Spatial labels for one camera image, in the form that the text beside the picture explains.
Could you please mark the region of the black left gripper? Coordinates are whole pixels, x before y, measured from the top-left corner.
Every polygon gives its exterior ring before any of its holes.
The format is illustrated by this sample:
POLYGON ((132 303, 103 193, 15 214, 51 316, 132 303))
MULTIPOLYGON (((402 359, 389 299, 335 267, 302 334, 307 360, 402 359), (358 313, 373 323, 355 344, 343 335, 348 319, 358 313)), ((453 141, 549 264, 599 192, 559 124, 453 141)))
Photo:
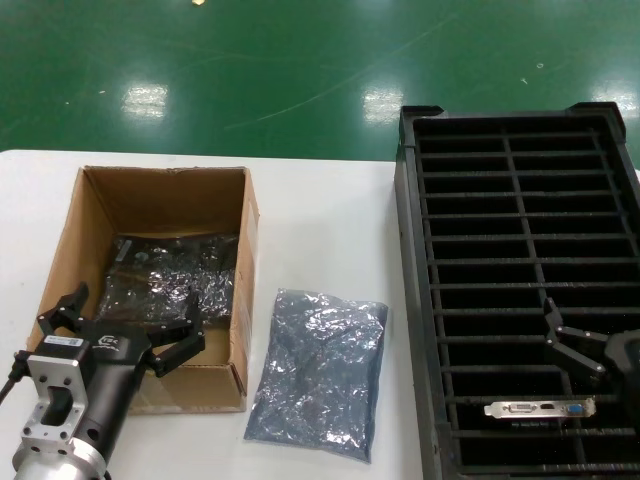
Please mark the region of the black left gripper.
POLYGON ((40 314, 37 323, 44 336, 55 335, 64 328, 77 338, 89 340, 95 370, 87 387, 88 407, 75 437, 109 458, 140 388, 146 357, 148 367, 161 378, 202 352, 206 340, 198 294, 187 297, 182 319, 149 326, 147 334, 141 327, 90 329, 82 314, 88 298, 89 287, 80 282, 54 308, 40 314))

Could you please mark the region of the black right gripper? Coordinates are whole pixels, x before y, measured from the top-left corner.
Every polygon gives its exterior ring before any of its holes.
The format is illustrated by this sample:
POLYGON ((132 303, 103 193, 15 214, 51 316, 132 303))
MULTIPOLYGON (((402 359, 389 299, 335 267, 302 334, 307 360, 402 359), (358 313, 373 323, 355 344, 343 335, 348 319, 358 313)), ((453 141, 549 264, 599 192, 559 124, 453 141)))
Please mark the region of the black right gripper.
POLYGON ((607 375, 603 358, 620 384, 623 400, 639 399, 639 333, 622 332, 609 337, 564 324, 552 298, 544 301, 548 326, 545 338, 547 359, 582 383, 599 385, 607 375))

